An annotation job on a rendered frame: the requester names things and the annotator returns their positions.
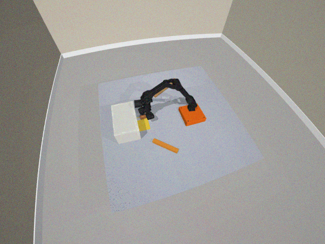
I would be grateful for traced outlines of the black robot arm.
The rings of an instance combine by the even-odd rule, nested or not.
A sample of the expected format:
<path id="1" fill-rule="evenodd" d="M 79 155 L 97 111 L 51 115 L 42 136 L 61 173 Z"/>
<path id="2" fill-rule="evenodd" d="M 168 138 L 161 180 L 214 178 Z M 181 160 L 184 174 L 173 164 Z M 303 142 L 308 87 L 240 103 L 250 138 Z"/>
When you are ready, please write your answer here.
<path id="1" fill-rule="evenodd" d="M 172 83 L 172 84 L 170 84 L 170 83 Z M 134 100 L 135 108 L 140 107 L 140 108 L 138 108 L 140 115 L 144 115 L 145 113 L 147 113 L 147 111 L 146 111 L 146 109 L 144 109 L 144 107 L 146 107 L 146 108 L 150 107 L 150 102 L 153 102 L 152 97 L 156 93 L 162 91 L 165 88 L 171 88 L 171 89 L 180 91 L 186 98 L 186 101 L 188 103 L 188 110 L 195 111 L 197 104 L 196 104 L 193 96 L 190 96 L 186 92 L 186 90 L 182 87 L 180 81 L 178 79 L 165 79 L 163 82 L 161 82 L 159 85 L 157 85 L 153 89 L 143 92 L 139 100 Z M 144 107 L 142 107 L 143 105 L 144 105 Z"/>

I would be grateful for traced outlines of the orange bar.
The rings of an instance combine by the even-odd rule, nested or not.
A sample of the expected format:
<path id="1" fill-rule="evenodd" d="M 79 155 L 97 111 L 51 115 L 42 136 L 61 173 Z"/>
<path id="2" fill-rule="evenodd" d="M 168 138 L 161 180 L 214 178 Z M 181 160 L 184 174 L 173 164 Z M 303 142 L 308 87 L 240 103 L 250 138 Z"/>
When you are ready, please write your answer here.
<path id="1" fill-rule="evenodd" d="M 177 149 L 177 148 L 175 148 L 175 147 L 173 147 L 173 146 L 171 146 L 171 145 L 168 145 L 168 144 L 166 144 L 166 143 L 164 143 L 164 142 L 162 142 L 162 141 L 159 141 L 159 140 L 157 140 L 157 139 L 155 139 L 155 138 L 153 139 L 152 143 L 154 143 L 154 144 L 156 144 L 156 145 L 158 145 L 158 146 L 161 146 L 161 147 L 163 147 L 163 148 L 165 148 L 165 149 L 167 149 L 167 150 L 169 150 L 169 151 L 173 151 L 173 152 L 175 152 L 175 153 L 177 153 L 178 150 L 179 150 L 179 149 Z"/>

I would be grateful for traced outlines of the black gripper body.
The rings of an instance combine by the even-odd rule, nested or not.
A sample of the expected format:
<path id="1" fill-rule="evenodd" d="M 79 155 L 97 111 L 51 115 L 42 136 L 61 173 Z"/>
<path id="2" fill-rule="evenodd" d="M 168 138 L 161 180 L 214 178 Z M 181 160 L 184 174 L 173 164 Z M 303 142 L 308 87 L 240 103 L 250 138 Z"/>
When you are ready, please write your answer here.
<path id="1" fill-rule="evenodd" d="M 142 107 L 144 107 L 144 105 Z M 154 118 L 154 115 L 151 112 L 151 106 L 150 107 L 147 107 L 147 108 L 144 107 L 144 109 L 146 109 L 146 111 L 147 111 L 147 115 L 146 115 L 147 119 L 148 120 L 153 119 Z"/>

